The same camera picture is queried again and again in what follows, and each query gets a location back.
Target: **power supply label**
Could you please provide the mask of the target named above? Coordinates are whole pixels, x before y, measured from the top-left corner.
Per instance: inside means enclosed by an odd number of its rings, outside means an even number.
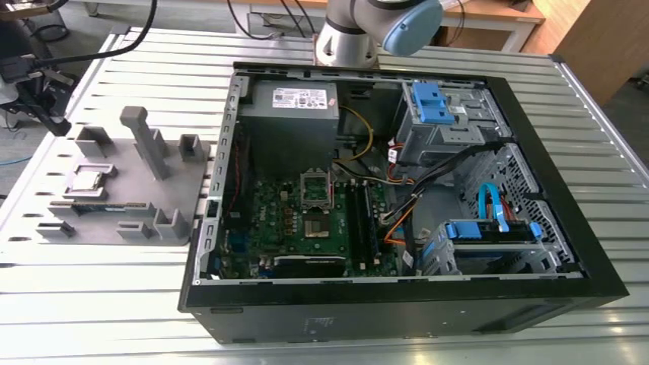
[[[274,108],[327,109],[327,90],[275,89]]]

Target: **yellow wire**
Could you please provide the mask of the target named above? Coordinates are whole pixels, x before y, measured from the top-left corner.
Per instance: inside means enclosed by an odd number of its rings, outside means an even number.
[[[363,124],[367,127],[367,132],[370,133],[370,141],[367,142],[367,147],[362,151],[360,154],[358,154],[356,156],[352,156],[350,158],[338,158],[338,159],[334,159],[334,161],[336,161],[336,162],[344,162],[344,161],[354,161],[354,160],[356,160],[359,157],[362,157],[371,150],[372,143],[375,142],[375,131],[372,130],[372,125],[370,124],[368,120],[360,115],[360,113],[356,110],[354,110],[348,106],[340,105],[340,107],[344,110],[348,110],[352,114],[355,114],[356,115],[356,118],[362,119],[362,122],[363,122]]]

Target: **red wire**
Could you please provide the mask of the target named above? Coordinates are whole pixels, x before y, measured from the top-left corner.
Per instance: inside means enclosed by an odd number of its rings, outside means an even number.
[[[237,198],[241,196],[241,146],[235,144],[235,172],[237,172],[237,187],[235,196],[233,197],[231,206],[227,207],[226,217],[231,215],[231,210],[235,207]]]

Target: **black cable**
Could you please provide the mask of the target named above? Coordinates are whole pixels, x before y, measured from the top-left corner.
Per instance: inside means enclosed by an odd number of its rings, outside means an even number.
[[[504,146],[503,142],[487,142],[483,145],[466,148],[463,151],[454,154],[450,158],[440,161],[427,172],[420,176],[418,182],[411,190],[410,198],[402,203],[388,214],[384,220],[391,219],[400,211],[404,211],[418,201],[419,197],[427,189],[426,184],[434,183],[438,178],[451,173],[458,166],[475,154],[486,151],[496,151]]]
[[[59,0],[54,4],[49,5],[49,11],[54,13],[70,0]]]
[[[458,2],[460,3],[460,9],[462,9],[460,23],[458,24],[456,31],[454,32],[454,38],[447,43],[447,46],[451,46],[460,39],[463,30],[466,29],[466,20],[467,20],[466,4],[463,4],[463,0],[458,0]]]
[[[249,32],[246,30],[245,26],[241,23],[241,20],[237,17],[235,9],[233,8],[233,0],[227,0],[227,7],[229,7],[229,9],[231,9],[231,16],[233,16],[233,19],[235,19],[237,27],[241,28],[242,32],[245,32],[245,34],[249,36],[249,38],[251,38],[254,40],[273,40],[274,39],[274,37],[275,37],[274,34],[270,34],[269,36],[254,36],[251,34],[251,32]]]
[[[10,131],[11,133],[17,133],[23,126],[21,125],[21,121],[17,122],[17,125],[13,127],[10,125],[10,112],[5,111],[5,129]]]
[[[287,1],[286,0],[281,0],[281,2],[283,3],[285,8],[287,9],[287,13],[289,13],[291,19],[294,19],[294,24],[298,27],[298,30],[300,31],[300,34],[303,35],[303,38],[307,38],[307,36],[304,35],[304,30],[303,30],[303,28],[300,26],[300,23],[298,22],[298,19],[295,19],[295,15],[291,12],[291,9],[289,8]]]
[[[307,11],[304,10],[304,6],[300,3],[300,0],[295,0],[295,3],[298,4],[298,6],[300,6],[300,10],[303,11],[304,17],[307,18],[308,21],[308,26],[312,28],[312,34],[316,34],[316,28],[314,27],[312,19],[308,16]]]
[[[37,66],[37,68],[53,67],[65,63],[93,61],[94,59],[106,59],[109,57],[115,57],[123,55],[127,52],[131,52],[134,49],[138,48],[138,46],[141,46],[141,43],[145,41],[145,37],[150,33],[151,25],[154,24],[155,11],[158,10],[158,7],[159,7],[159,0],[151,0],[150,17],[147,19],[147,22],[145,23],[143,31],[141,32],[141,35],[138,36],[137,40],[127,47],[117,49],[114,51],[94,53],[91,55],[62,57],[58,59],[38,59],[34,62],[34,65]]]

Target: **metal table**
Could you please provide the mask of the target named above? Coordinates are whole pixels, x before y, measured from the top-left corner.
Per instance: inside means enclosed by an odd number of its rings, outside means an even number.
[[[111,35],[103,49],[138,36]],[[127,133],[127,104],[151,111],[167,139],[217,141],[234,61],[312,63],[307,40],[153,30],[137,51],[95,61],[70,120]],[[649,174],[568,67],[546,56],[426,49],[382,54],[384,68],[506,77],[607,248],[631,296],[514,335],[221,346],[177,311],[187,247],[39,244],[34,227],[59,192],[71,144],[50,135],[0,210],[0,359],[10,363],[647,363]]]

